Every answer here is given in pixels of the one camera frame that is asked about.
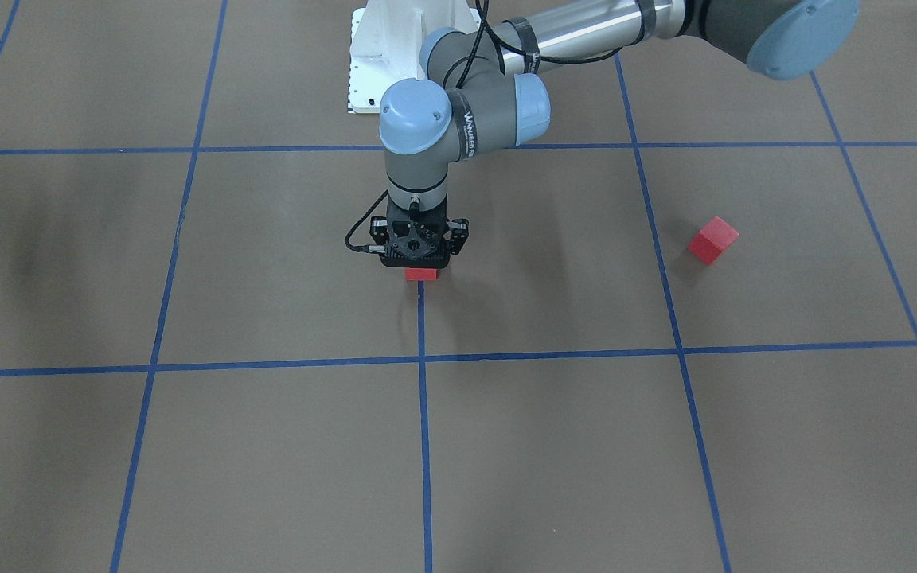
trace red cube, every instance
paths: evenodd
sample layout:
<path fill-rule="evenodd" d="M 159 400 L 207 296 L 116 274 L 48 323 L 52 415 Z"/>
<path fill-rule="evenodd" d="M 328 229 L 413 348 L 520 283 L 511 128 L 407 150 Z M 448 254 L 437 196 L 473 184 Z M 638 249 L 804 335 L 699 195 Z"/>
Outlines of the red cube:
<path fill-rule="evenodd" d="M 405 280 L 437 280 L 436 268 L 407 268 Z"/>
<path fill-rule="evenodd" d="M 724 219 L 713 217 L 689 243 L 689 251 L 704 263 L 713 264 L 721 253 L 731 247 L 735 239 L 738 239 L 738 232 L 731 225 L 725 224 Z"/>

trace black cable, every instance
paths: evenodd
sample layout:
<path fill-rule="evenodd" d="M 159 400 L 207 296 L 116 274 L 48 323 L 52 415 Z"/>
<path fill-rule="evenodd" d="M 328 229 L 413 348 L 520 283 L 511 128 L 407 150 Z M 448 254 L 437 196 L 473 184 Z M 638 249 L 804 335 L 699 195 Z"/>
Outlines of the black cable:
<path fill-rule="evenodd" d="M 473 50 L 469 53 L 469 59 L 466 59 L 466 69 L 462 70 L 462 75 L 458 77 L 458 83 L 455 84 L 456 88 L 461 90 L 462 86 L 466 84 L 466 76 L 469 75 L 469 68 L 473 68 L 473 60 L 476 59 L 476 51 L 480 49 L 480 40 L 483 37 L 483 30 L 487 27 L 487 10 L 490 7 L 490 0 L 484 0 L 483 11 L 477 10 L 477 14 L 480 15 L 480 29 L 476 30 L 476 40 L 473 40 Z"/>
<path fill-rule="evenodd" d="M 485 5 L 489 3 L 490 3 L 490 0 L 485 0 Z M 487 36 L 489 36 L 491 40 L 494 40 L 495 44 L 498 44 L 498 46 L 505 48 L 505 50 L 510 51 L 513 54 L 517 54 L 523 57 L 527 56 L 527 54 L 525 54 L 523 50 L 520 50 L 519 48 L 514 47 L 512 44 L 505 42 L 505 40 L 500 39 L 500 37 L 498 36 L 498 33 L 495 33 L 494 29 L 490 28 L 489 23 L 487 23 L 487 16 L 486 16 L 487 11 L 484 10 L 484 6 L 481 6 L 480 0 L 476 0 L 476 11 L 477 11 L 477 14 L 479 14 L 480 16 L 481 28 L 483 28 L 485 32 L 487 32 Z M 541 55 L 540 61 L 556 63 L 559 65 L 577 65 L 581 63 L 593 63 L 593 62 L 598 62 L 598 61 L 604 61 L 607 58 L 614 57 L 616 53 L 622 51 L 622 48 L 617 48 L 605 54 L 600 54 L 598 56 L 592 56 L 588 58 L 563 58 L 563 57 L 556 57 L 556 56 Z"/>
<path fill-rule="evenodd" d="M 353 225 L 353 228 L 349 229 L 349 232 L 345 234 L 345 246 L 349 247 L 350 251 L 355 251 L 356 253 L 369 253 L 371 244 L 366 244 L 364 247 L 358 247 L 356 244 L 352 243 L 353 233 L 356 232 L 356 229 L 360 228 L 360 225 L 363 224 L 363 221 L 367 220 L 367 217 L 374 212 L 374 209 L 381 204 L 381 201 L 384 201 L 385 197 L 388 196 L 388 189 L 384 190 L 384 193 L 377 198 L 377 201 L 374 201 L 374 204 L 367 209 L 367 212 L 360 217 L 360 220 L 356 221 L 356 224 Z"/>

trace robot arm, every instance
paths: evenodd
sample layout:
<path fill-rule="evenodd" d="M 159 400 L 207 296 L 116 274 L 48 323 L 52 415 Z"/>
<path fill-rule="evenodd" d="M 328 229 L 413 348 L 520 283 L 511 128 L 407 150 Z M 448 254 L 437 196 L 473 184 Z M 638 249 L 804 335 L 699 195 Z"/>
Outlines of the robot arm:
<path fill-rule="evenodd" d="M 858 7 L 858 0 L 576 0 L 494 29 L 477 0 L 481 29 L 430 33 L 419 54 L 427 79 L 398 81 L 383 95 L 390 199 L 385 216 L 371 219 L 375 244 L 352 246 L 352 232 L 346 244 L 387 266 L 444 268 L 469 235 L 468 221 L 447 218 L 448 166 L 545 133 L 550 101 L 538 73 L 604 59 L 649 37 L 696 36 L 753 72 L 790 80 L 837 51 Z"/>

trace light blue cap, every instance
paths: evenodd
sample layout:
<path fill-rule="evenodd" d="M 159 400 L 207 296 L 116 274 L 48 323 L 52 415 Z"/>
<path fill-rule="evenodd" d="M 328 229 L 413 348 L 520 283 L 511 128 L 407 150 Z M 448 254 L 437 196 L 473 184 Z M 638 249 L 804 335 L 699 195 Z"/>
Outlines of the light blue cap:
<path fill-rule="evenodd" d="M 451 102 L 444 88 L 410 77 L 394 83 L 381 97 L 381 141 L 398 155 L 412 155 L 434 145 L 451 123 Z"/>
<path fill-rule="evenodd" d="M 516 145 L 535 140 L 550 127 L 550 95 L 535 73 L 516 76 Z"/>
<path fill-rule="evenodd" d="M 423 72 L 427 71 L 427 64 L 430 62 L 430 52 L 434 51 L 434 46 L 441 41 L 441 37 L 445 37 L 452 32 L 458 32 L 458 30 L 454 28 L 438 28 L 430 32 L 427 39 L 423 40 L 423 46 L 419 47 L 419 67 L 423 69 Z"/>
<path fill-rule="evenodd" d="M 804 0 L 752 45 L 746 65 L 775 80 L 812 72 L 841 47 L 858 19 L 859 0 Z"/>

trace silver cylinder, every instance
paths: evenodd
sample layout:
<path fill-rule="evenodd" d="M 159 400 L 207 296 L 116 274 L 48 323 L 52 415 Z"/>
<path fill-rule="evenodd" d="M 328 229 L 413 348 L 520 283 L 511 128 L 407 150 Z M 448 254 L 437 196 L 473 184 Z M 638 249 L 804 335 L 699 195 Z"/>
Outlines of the silver cylinder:
<path fill-rule="evenodd" d="M 576 0 L 525 19 L 533 27 L 540 53 L 550 57 L 588 58 L 627 46 L 639 39 L 643 10 L 637 0 Z M 646 36 L 673 37 L 685 21 L 685 0 L 653 0 L 656 25 Z M 505 42 L 521 47 L 519 33 L 509 23 L 498 23 L 494 32 Z M 541 62 L 539 72 L 558 64 Z M 523 72 L 523 57 L 505 50 L 507 76 Z"/>

